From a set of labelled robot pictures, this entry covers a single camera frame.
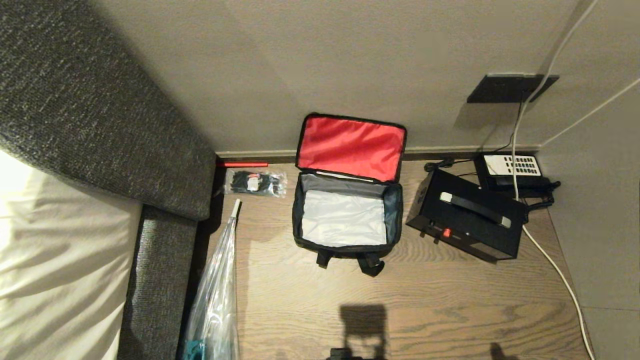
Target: red lining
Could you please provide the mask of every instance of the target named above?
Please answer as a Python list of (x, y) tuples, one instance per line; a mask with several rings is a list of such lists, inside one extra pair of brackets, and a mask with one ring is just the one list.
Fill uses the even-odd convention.
[(374, 122), (309, 117), (298, 166), (380, 181), (396, 180), (405, 130)]

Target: white tag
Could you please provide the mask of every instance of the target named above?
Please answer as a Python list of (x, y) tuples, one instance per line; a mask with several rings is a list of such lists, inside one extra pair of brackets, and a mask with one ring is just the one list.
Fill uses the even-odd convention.
[(249, 175), (249, 180), (246, 182), (246, 189), (251, 192), (258, 191), (258, 186), (260, 185), (260, 175), (251, 174)]

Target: clear plastic bag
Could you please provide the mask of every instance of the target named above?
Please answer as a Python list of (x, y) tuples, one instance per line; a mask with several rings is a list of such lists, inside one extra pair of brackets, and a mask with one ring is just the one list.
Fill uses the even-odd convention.
[(227, 169), (225, 193), (251, 193), (285, 197), (287, 195), (287, 174), (284, 172), (251, 172)]
[(239, 360), (236, 320), (236, 222), (240, 200), (207, 259), (191, 308), (182, 360)]

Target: white cable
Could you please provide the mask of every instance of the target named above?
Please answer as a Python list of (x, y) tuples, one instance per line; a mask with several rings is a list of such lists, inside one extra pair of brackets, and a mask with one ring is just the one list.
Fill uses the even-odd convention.
[[(580, 16), (578, 21), (575, 22), (575, 24), (571, 27), (569, 32), (567, 32), (567, 34), (564, 36), (564, 39), (560, 43), (560, 46), (556, 49), (556, 52), (554, 53), (553, 57), (551, 58), (551, 62), (549, 63), (549, 66), (547, 67), (547, 71), (545, 72), (545, 76), (542, 78), (542, 81), (540, 81), (540, 84), (535, 89), (535, 91), (532, 92), (531, 95), (529, 95), (527, 97), (527, 99), (522, 103), (522, 110), (521, 110), (521, 112), (520, 112), (520, 114), (518, 116), (518, 120), (516, 121), (516, 124), (515, 124), (515, 126), (513, 128), (513, 144), (511, 146), (511, 168), (515, 169), (516, 143), (517, 143), (516, 139), (518, 138), (518, 129), (520, 128), (520, 123), (522, 121), (522, 117), (524, 116), (524, 112), (525, 112), (525, 110), (527, 108), (527, 104), (529, 103), (529, 101), (531, 101), (531, 99), (533, 99), (533, 97), (536, 96), (536, 94), (540, 91), (540, 89), (542, 89), (542, 87), (545, 86), (545, 83), (547, 82), (547, 79), (548, 79), (549, 75), (551, 74), (551, 69), (553, 68), (553, 66), (555, 64), (558, 55), (560, 55), (560, 52), (562, 51), (562, 49), (564, 48), (566, 43), (569, 41), (569, 38), (571, 37), (573, 32), (580, 26), (582, 21), (591, 13), (591, 11), (593, 10), (593, 8), (597, 4), (597, 2), (598, 2), (598, 0), (593, 0), (593, 2), (589, 5), (589, 7), (586, 10), (584, 10), (584, 13), (582, 13), (582, 15)], [(520, 200), (520, 194), (518, 192), (518, 178), (516, 176), (516, 172), (515, 171), (513, 172), (513, 186), (514, 186), (515, 195), (516, 195), (515, 199), (516, 200)], [(560, 271), (560, 268), (556, 265), (556, 263), (553, 261), (553, 259), (551, 259), (551, 257), (547, 254), (547, 252), (540, 246), (540, 244), (533, 238), (533, 236), (531, 236), (531, 234), (529, 233), (529, 231), (527, 230), (527, 228), (524, 225), (522, 226), (522, 230), (524, 230), (524, 233), (529, 237), (531, 242), (533, 242), (533, 245), (535, 245), (538, 248), (538, 250), (540, 250), (540, 252), (542, 252), (542, 254), (547, 258), (547, 260), (549, 260), (551, 265), (553, 265), (553, 267), (555, 268), (556, 272), (558, 272), (558, 274), (560, 275), (560, 278), (562, 278), (562, 281), (564, 282), (564, 285), (566, 286), (566, 289), (569, 291), (569, 294), (571, 295), (571, 299), (573, 300), (573, 304), (575, 305), (575, 310), (578, 312), (578, 321), (580, 322), (580, 331), (582, 333), (582, 340), (584, 341), (584, 346), (587, 348), (587, 353), (589, 354), (589, 358), (591, 360), (595, 360), (595, 357), (593, 356), (593, 353), (591, 352), (591, 347), (589, 346), (589, 339), (587, 338), (587, 333), (586, 333), (585, 328), (584, 328), (584, 319), (582, 318), (582, 311), (580, 310), (580, 305), (578, 304), (578, 299), (576, 299), (575, 294), (573, 293), (573, 290), (571, 289), (571, 286), (569, 285), (569, 282), (566, 280), (566, 278), (564, 277), (564, 274), (562, 273), (562, 271)]]

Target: bag strap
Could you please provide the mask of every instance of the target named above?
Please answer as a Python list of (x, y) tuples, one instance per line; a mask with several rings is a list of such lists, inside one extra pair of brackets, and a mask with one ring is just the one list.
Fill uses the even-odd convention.
[(318, 264), (318, 266), (320, 266), (321, 268), (326, 269), (326, 266), (329, 265), (329, 260), (331, 260), (332, 257), (333, 253), (329, 250), (319, 249), (318, 257), (316, 258), (316, 264)]
[(363, 273), (375, 277), (385, 268), (385, 262), (375, 252), (358, 255), (358, 264)]

